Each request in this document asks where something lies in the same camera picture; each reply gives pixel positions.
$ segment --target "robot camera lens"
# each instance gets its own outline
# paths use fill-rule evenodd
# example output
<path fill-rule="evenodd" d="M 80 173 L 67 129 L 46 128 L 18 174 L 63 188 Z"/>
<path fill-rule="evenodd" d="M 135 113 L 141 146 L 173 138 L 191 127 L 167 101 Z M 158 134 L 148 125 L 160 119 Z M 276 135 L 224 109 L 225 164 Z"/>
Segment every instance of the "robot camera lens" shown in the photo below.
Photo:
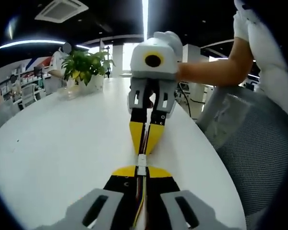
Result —
<path fill-rule="evenodd" d="M 161 59 L 156 55 L 149 55 L 145 58 L 145 63 L 150 67 L 158 67 L 161 64 Z"/>

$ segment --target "air conditioning vent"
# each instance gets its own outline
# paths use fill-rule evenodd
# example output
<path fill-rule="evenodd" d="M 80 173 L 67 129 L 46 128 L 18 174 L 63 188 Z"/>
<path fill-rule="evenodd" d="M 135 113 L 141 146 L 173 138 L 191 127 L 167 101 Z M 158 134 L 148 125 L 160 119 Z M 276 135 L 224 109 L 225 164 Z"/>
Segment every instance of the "air conditioning vent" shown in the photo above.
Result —
<path fill-rule="evenodd" d="M 53 0 L 35 17 L 35 20 L 62 23 L 86 10 L 88 7 L 78 0 Z"/>

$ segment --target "white plant pot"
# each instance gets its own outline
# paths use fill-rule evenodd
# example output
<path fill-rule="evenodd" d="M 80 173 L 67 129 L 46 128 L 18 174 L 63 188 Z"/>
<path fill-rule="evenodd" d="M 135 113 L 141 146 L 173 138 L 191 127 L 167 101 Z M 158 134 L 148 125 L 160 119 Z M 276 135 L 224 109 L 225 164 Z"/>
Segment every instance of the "white plant pot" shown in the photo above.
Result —
<path fill-rule="evenodd" d="M 104 88 L 104 76 L 92 76 L 90 82 L 85 85 L 84 81 L 79 83 L 81 94 L 90 94 L 94 92 L 102 92 Z"/>

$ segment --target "wire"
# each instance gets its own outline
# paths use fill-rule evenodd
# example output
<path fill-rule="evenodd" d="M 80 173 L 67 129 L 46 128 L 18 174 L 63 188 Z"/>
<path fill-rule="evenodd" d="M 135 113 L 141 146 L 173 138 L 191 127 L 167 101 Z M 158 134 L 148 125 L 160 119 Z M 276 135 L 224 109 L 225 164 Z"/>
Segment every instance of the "wire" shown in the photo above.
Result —
<path fill-rule="evenodd" d="M 190 117 L 192 117 L 192 116 L 191 116 L 190 105 L 189 105 L 189 100 L 188 100 L 188 98 L 187 98 L 187 95 L 186 95 L 186 94 L 184 93 L 184 91 L 182 90 L 182 87 L 181 87 L 181 85 L 180 85 L 180 82 L 178 82 L 178 86 L 179 86 L 179 88 L 180 88 L 183 96 L 185 97 L 185 99 L 186 99 L 186 101 L 187 101 L 187 105 L 188 105 L 188 109 L 189 109 L 189 115 L 190 115 Z"/>

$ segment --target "potted plant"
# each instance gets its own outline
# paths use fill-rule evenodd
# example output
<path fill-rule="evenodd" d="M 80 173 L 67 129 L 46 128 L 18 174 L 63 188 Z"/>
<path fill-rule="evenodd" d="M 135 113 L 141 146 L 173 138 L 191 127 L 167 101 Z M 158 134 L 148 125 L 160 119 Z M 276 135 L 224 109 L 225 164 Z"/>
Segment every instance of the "potted plant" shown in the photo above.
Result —
<path fill-rule="evenodd" d="M 107 56 L 108 52 L 72 52 L 62 63 L 62 67 L 66 68 L 64 79 L 68 81 L 71 77 L 83 93 L 102 90 L 104 75 L 110 64 L 114 65 L 113 60 L 106 60 Z"/>

